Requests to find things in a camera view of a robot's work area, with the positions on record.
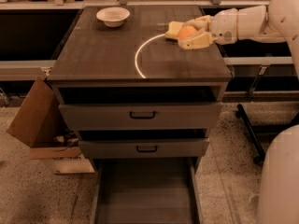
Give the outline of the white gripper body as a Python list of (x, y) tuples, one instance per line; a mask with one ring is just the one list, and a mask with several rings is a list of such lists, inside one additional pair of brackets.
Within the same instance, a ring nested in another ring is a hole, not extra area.
[(226, 9), (217, 13), (209, 24), (209, 31), (215, 42), (221, 45), (234, 44), (237, 41), (236, 8)]

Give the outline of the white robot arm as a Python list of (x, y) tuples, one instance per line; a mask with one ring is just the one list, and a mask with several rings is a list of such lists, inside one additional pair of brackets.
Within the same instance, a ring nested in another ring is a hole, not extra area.
[(225, 62), (234, 76), (254, 75), (259, 66), (270, 69), (276, 77), (285, 80), (268, 80), (263, 91), (249, 93), (229, 91), (224, 97), (224, 107), (216, 127), (210, 133), (210, 144), (201, 159), (196, 173), (201, 220), (204, 224), (258, 224), (258, 205), (262, 194), (263, 174), (269, 172), (267, 161), (255, 162), (257, 155), (245, 122), (235, 116), (238, 105), (245, 109), (254, 125), (280, 125), (284, 127), (298, 112), (298, 93), (284, 91), (285, 85), (293, 86), (298, 74), (298, 48), (290, 45), (289, 55), (278, 56), (272, 49), (279, 36), (270, 36), (269, 30), (279, 28), (262, 14), (241, 16), (238, 24), (242, 30), (239, 40), (254, 39), (264, 42), (268, 51), (258, 53), (256, 47), (242, 49), (236, 46), (234, 55), (227, 55)]

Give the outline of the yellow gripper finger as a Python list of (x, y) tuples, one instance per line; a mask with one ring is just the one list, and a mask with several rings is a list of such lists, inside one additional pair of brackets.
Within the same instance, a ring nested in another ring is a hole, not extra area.
[(183, 23), (183, 27), (192, 26), (196, 30), (204, 29), (205, 31), (209, 30), (209, 24), (211, 23), (213, 17), (210, 15), (205, 15), (198, 17), (193, 20), (189, 20)]
[(204, 49), (209, 47), (215, 39), (204, 29), (197, 30), (194, 35), (178, 40), (178, 45), (182, 49)]

